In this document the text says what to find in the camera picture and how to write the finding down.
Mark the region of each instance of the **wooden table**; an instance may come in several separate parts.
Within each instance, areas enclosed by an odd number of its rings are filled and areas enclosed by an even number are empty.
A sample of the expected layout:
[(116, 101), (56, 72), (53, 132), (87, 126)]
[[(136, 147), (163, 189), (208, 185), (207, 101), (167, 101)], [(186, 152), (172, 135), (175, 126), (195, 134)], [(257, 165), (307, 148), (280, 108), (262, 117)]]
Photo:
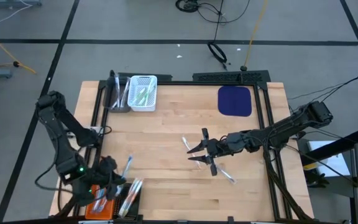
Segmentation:
[[(108, 115), (107, 125), (112, 127), (112, 133), (104, 137), (102, 156), (113, 157), (120, 173), (128, 156), (134, 156), (128, 181), (135, 177), (145, 179), (139, 211), (144, 220), (223, 221), (233, 216), (235, 221), (274, 221), (262, 150), (216, 159), (216, 163), (237, 179), (236, 185), (230, 184), (222, 174), (211, 176), (207, 166), (199, 170), (194, 161), (187, 159), (183, 135), (190, 147), (194, 147), (202, 138), (201, 128), (208, 128), (209, 137), (218, 139), (230, 132), (259, 128), (253, 90), (250, 90), (252, 114), (238, 117), (224, 116), (218, 111), (219, 88), (159, 85), (155, 112)], [(97, 90), (98, 82), (82, 83), (75, 118), (83, 126), (90, 125)], [(274, 121), (289, 116), (283, 84), (268, 83), (268, 92)], [(263, 103), (262, 109), (267, 126)], [(289, 144), (296, 147), (294, 141)], [(299, 154), (283, 149), (281, 155), (288, 191), (312, 217)], [(282, 196), (278, 189), (277, 192), (280, 214), (284, 217)], [(62, 195), (63, 205), (71, 195)], [(56, 213), (57, 194), (50, 209), (51, 215)]]

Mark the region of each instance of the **dark blue cloth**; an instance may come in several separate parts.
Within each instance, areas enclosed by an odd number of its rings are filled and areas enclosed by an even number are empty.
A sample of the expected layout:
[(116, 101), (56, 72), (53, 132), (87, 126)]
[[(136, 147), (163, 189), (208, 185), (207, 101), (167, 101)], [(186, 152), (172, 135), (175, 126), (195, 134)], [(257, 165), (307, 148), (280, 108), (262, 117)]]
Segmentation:
[(218, 110), (228, 116), (251, 115), (252, 103), (249, 89), (239, 86), (222, 86), (218, 91)]

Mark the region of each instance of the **white plastic basket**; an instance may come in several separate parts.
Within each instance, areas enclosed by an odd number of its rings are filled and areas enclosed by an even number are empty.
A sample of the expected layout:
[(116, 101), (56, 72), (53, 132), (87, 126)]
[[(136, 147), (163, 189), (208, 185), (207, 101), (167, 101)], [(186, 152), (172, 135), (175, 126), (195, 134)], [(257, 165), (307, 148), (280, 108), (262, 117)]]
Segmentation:
[(128, 93), (128, 105), (133, 111), (155, 111), (156, 99), (156, 76), (134, 75), (131, 77)]

